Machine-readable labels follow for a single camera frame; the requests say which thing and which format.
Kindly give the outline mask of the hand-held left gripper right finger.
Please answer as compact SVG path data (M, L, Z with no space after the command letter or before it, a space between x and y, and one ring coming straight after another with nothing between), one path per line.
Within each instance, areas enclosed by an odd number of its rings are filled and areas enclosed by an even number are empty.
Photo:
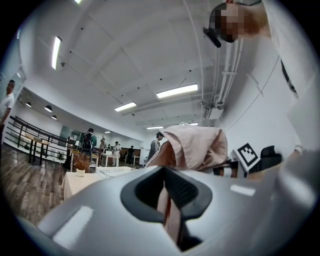
M165 170L179 232L166 256L285 256L301 243L318 204L318 152L269 170L260 181Z

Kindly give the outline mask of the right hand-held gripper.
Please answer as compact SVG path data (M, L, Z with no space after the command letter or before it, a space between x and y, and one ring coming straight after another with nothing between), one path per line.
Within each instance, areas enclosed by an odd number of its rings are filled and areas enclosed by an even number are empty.
M247 143L238 149L233 149L225 163L213 167L213 173L227 178L246 178L259 161L259 155Z

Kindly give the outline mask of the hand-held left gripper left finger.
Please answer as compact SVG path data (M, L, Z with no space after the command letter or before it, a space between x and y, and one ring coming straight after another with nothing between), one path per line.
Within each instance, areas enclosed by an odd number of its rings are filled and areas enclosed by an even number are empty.
M137 219L121 202L123 187L151 171L96 181L51 210L37 227L71 255L179 256L162 224Z

